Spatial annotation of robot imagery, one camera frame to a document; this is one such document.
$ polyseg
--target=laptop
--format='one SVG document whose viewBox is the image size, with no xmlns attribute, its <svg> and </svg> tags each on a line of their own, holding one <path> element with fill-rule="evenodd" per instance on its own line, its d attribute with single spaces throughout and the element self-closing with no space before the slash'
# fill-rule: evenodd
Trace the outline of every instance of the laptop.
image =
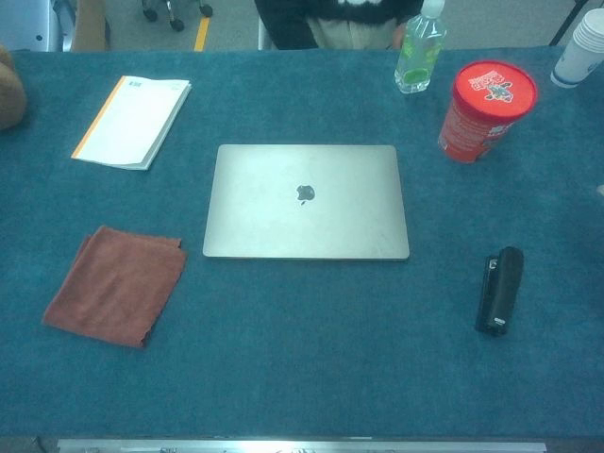
<svg viewBox="0 0 604 453">
<path fill-rule="evenodd" d="M 406 259 L 396 150 L 385 145 L 223 144 L 203 254 Z"/>
</svg>

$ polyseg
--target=yellow floor line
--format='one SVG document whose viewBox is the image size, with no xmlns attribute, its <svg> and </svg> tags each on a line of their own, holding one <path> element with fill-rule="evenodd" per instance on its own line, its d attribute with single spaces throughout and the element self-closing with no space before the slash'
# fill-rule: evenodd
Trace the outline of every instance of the yellow floor line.
<svg viewBox="0 0 604 453">
<path fill-rule="evenodd" d="M 195 52 L 202 52 L 206 45 L 206 36 L 208 36 L 208 26 L 210 25 L 209 17 L 202 17 L 197 29 L 197 38 L 195 39 Z"/>
</svg>

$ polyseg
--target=plastic bottle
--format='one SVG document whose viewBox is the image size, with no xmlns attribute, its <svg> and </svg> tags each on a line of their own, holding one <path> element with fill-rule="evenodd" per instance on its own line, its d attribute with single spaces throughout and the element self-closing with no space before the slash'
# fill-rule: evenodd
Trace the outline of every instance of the plastic bottle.
<svg viewBox="0 0 604 453">
<path fill-rule="evenodd" d="M 440 19 L 444 7 L 445 0 L 425 0 L 421 14 L 407 22 L 394 71 L 394 82 L 403 93 L 422 92 L 430 83 L 445 42 L 446 27 Z"/>
</svg>

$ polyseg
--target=chair leg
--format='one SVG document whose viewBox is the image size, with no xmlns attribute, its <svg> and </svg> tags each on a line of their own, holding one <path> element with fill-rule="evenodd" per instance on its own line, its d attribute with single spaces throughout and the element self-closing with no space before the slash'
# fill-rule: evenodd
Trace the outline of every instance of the chair leg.
<svg viewBox="0 0 604 453">
<path fill-rule="evenodd" d="M 570 11 L 568 16 L 562 23 L 562 26 L 558 29 L 556 36 L 554 36 L 549 45 L 558 45 L 558 42 L 560 42 L 560 39 L 568 30 L 568 27 L 573 23 L 575 18 L 579 15 L 580 11 L 585 7 L 587 1 L 588 0 L 575 0 L 575 7 Z"/>
<path fill-rule="evenodd" d="M 197 0 L 197 3 L 199 3 L 199 10 L 203 16 L 211 17 L 214 14 L 214 10 L 204 0 Z"/>
<path fill-rule="evenodd" d="M 174 14 L 174 9 L 172 8 L 171 0 L 165 0 L 166 7 L 168 8 L 168 14 L 170 14 L 170 26 L 175 31 L 182 31 L 185 28 L 185 25 L 182 23 L 180 19 L 177 19 Z"/>
</svg>

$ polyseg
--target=person's shirt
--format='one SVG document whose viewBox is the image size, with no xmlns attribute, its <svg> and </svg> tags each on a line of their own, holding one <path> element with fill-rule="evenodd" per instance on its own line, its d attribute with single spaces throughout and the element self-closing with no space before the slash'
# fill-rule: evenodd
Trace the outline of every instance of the person's shirt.
<svg viewBox="0 0 604 453">
<path fill-rule="evenodd" d="M 400 24 L 419 14 L 422 0 L 256 0 L 271 40 L 279 49 L 317 47 L 307 18 L 379 25 Z"/>
</svg>

